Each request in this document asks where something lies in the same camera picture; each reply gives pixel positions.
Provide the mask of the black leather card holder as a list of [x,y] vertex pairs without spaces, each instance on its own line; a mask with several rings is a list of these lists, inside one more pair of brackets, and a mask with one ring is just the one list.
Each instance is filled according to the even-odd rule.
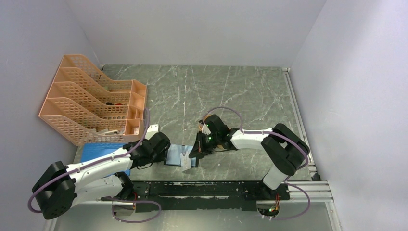
[[199,160],[196,157],[194,158],[189,157],[192,148],[193,146],[171,144],[167,151],[164,160],[164,165],[179,166],[182,168],[198,167]]

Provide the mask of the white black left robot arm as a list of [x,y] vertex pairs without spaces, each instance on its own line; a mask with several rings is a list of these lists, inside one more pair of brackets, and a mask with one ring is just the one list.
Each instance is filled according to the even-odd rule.
[[28,208],[49,220],[93,199],[135,199],[134,184],[125,171],[164,161],[170,145],[170,139],[157,132],[86,162],[55,162],[33,186]]

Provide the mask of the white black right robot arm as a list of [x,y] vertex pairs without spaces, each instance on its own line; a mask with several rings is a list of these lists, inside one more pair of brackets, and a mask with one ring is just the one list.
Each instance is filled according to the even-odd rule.
[[259,187],[265,199],[272,199],[285,180],[308,164],[309,146],[282,123],[264,130],[245,130],[229,128],[217,115],[209,115],[200,124],[189,158],[201,159],[216,148],[266,152],[273,166]]

